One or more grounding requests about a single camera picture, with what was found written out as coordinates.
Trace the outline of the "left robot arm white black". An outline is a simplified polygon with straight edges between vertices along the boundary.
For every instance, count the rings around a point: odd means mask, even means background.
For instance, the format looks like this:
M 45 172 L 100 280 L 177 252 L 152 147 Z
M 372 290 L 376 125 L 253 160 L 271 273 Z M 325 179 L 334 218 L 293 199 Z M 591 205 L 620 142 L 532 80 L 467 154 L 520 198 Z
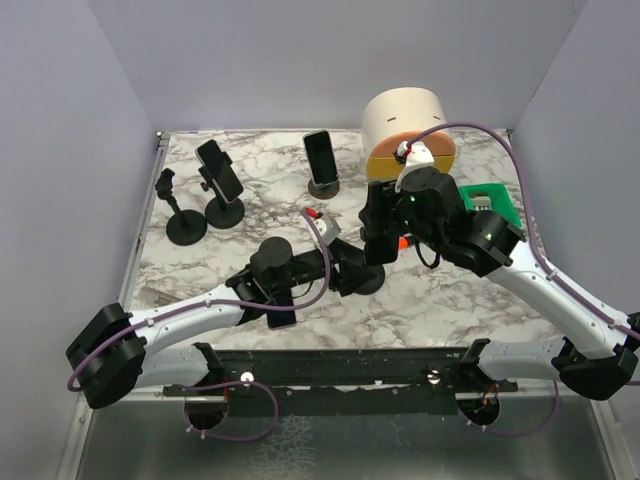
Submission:
M 293 288 L 321 281 L 322 291 L 371 295 L 384 283 L 381 266 L 369 266 L 361 249 L 341 240 L 294 254 L 282 237 L 263 241 L 246 267 L 224 284 L 156 310 L 102 307 L 66 350 L 73 369 L 67 387 L 89 406 L 110 406 L 161 370 L 151 361 L 185 340 L 266 317 L 271 330 L 291 327 L 299 305 Z

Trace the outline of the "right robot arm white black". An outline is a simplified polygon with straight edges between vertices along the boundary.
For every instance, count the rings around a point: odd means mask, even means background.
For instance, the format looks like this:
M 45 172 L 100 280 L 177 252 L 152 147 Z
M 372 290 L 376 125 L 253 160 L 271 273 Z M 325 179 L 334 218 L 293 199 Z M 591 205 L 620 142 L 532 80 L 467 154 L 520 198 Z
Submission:
M 401 182 L 372 182 L 359 218 L 368 264 L 395 261 L 400 237 L 410 234 L 437 260 L 509 290 L 560 331 L 540 342 L 475 341 L 459 367 L 467 389 L 546 379 L 607 400 L 631 380 L 638 365 L 638 315 L 606 305 L 537 259 L 524 232 L 500 214 L 466 209 L 450 175 L 427 167 Z

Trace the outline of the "tall black smartphone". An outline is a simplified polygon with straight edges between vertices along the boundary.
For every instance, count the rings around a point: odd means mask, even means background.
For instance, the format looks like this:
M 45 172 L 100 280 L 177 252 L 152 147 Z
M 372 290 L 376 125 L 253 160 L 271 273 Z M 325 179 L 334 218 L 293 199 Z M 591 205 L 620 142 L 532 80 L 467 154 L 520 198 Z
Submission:
M 396 232 L 373 235 L 362 228 L 361 238 L 364 241 L 364 257 L 367 265 L 385 265 L 397 260 L 400 236 Z

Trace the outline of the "purple smartphone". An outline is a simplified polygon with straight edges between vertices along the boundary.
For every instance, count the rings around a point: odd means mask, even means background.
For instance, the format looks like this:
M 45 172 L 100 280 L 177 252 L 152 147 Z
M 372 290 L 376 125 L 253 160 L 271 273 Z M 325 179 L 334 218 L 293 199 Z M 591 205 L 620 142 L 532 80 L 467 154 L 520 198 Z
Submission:
M 292 307 L 294 305 L 292 291 L 290 289 L 277 292 L 274 295 L 273 306 Z M 293 310 L 267 312 L 267 324 L 271 330 L 288 328 L 296 324 L 296 314 Z

